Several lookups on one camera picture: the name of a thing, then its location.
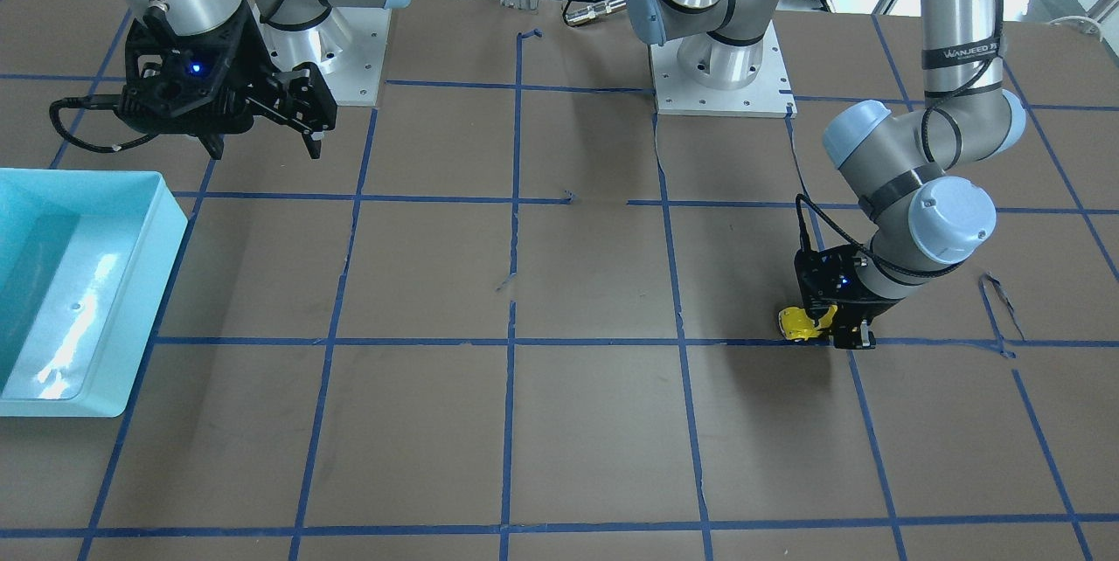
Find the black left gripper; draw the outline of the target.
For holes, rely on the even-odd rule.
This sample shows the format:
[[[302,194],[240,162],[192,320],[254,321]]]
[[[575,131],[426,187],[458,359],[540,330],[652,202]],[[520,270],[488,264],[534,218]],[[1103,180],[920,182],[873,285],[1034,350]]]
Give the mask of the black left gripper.
[[[875,349],[878,342],[871,329],[872,319],[900,301],[869,290],[858,277],[861,270],[854,246],[796,251],[796,282],[803,310],[811,322],[833,322],[835,349]]]

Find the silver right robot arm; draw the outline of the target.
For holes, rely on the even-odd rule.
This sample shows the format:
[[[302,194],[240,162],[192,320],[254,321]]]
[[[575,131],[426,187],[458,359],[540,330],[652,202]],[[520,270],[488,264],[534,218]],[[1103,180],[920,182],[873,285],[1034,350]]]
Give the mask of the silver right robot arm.
[[[346,9],[388,15],[411,0],[126,0],[125,80],[115,94],[60,99],[51,125],[115,155],[156,135],[192,135],[213,159],[260,118],[301,135],[313,159],[341,103],[368,100],[372,47]]]

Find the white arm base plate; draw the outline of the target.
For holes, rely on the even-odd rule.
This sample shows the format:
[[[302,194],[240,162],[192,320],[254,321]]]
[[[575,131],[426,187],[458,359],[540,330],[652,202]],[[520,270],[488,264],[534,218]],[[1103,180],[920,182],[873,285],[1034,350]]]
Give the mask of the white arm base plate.
[[[707,34],[651,45],[649,63],[660,115],[798,114],[774,24],[747,46],[717,43]]]
[[[391,9],[335,8],[303,31],[262,26],[282,71],[316,63],[339,106],[375,107],[389,35]]]

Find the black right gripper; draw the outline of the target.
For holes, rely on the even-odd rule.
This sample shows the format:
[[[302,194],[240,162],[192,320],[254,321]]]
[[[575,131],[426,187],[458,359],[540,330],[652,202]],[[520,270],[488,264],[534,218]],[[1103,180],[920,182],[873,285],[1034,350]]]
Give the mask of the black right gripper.
[[[125,84],[115,114],[141,134],[196,135],[218,162],[225,134],[244,134],[256,115],[284,103],[290,123],[318,160],[337,124],[338,103],[313,62],[288,72],[272,63],[247,0],[210,31],[185,36],[170,6],[151,1],[129,27]]]

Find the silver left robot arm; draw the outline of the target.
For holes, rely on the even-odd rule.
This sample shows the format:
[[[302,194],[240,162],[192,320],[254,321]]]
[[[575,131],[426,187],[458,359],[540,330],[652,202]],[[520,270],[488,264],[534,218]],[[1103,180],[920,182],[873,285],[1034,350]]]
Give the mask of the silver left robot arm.
[[[756,52],[778,0],[626,0],[651,46],[724,56]],[[919,287],[951,274],[994,234],[982,187],[952,174],[1010,149],[1023,134],[1021,99],[1003,87],[1004,0],[921,0],[924,104],[892,114],[861,100],[828,124],[824,150],[875,225],[866,242],[843,234],[816,250],[806,224],[794,255],[801,305],[781,310],[788,342],[826,338],[871,349],[872,322]]]

